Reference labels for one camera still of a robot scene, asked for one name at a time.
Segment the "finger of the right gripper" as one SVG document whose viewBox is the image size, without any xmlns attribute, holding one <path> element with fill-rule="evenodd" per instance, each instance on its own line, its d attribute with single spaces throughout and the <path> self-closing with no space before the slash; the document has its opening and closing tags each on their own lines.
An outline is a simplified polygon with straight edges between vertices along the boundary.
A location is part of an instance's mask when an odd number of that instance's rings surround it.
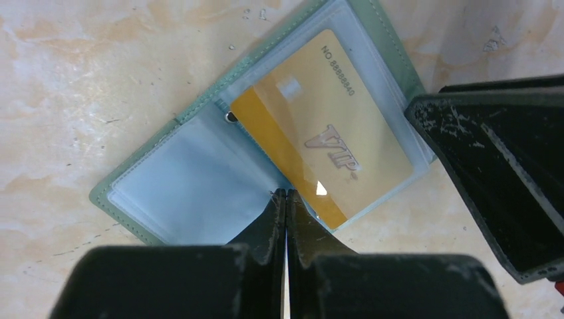
<svg viewBox="0 0 564 319">
<path fill-rule="evenodd" d="M 439 90 L 439 93 L 473 92 L 486 90 L 519 90 L 554 87 L 563 88 L 563 74 L 449 85 L 441 88 Z"/>
<path fill-rule="evenodd" d="M 563 93 L 426 94 L 405 111 L 501 266 L 520 284 L 563 280 Z"/>
</svg>

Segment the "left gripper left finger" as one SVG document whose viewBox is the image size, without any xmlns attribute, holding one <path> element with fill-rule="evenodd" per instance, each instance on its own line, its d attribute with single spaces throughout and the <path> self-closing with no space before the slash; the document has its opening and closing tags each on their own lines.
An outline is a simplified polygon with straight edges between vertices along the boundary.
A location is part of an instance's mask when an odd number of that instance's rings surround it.
<svg viewBox="0 0 564 319">
<path fill-rule="evenodd" d="M 51 318 L 282 318 L 286 196 L 224 245 L 90 250 Z"/>
</svg>

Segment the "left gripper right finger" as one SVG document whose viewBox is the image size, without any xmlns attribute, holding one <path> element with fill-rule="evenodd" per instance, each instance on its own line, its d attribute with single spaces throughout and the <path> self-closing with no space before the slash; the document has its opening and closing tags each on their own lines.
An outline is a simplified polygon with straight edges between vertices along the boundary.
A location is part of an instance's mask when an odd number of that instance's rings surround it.
<svg viewBox="0 0 564 319">
<path fill-rule="evenodd" d="M 292 318 L 507 318 L 485 266 L 468 255 L 360 254 L 301 196 L 286 199 Z"/>
</svg>

